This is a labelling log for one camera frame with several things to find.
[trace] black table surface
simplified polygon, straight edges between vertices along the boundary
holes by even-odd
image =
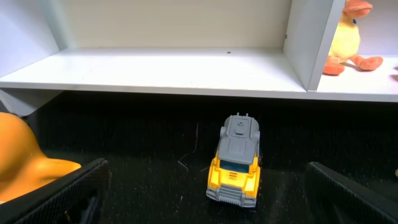
[[[258,203],[205,195],[220,127],[249,113],[261,130]],[[303,171],[317,161],[398,201],[398,105],[66,91],[28,117],[46,155],[110,162],[102,223],[313,223]]]

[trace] yellow and gray toy truck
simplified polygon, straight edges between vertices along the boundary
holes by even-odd
[[[211,161],[207,197],[244,208],[255,207],[261,172],[259,158],[259,123],[247,114],[227,118]]]

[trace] truck windshield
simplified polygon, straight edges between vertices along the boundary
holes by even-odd
[[[249,173],[249,165],[237,164],[234,162],[220,161],[220,168],[235,172]]]

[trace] orange plastic toy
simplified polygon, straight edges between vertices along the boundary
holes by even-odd
[[[339,75],[345,67],[341,63],[351,60],[363,71],[373,71],[383,63],[382,57],[363,58],[358,49],[361,42],[356,20],[369,14],[372,4],[363,0],[347,0],[331,44],[323,73]]]
[[[0,113],[0,203],[29,193],[80,167],[75,162],[49,159],[23,120]]]

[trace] gray bumper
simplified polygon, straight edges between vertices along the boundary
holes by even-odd
[[[217,202],[227,202],[243,208],[254,208],[255,197],[247,197],[239,187],[221,185],[218,189],[207,188],[206,196]]]

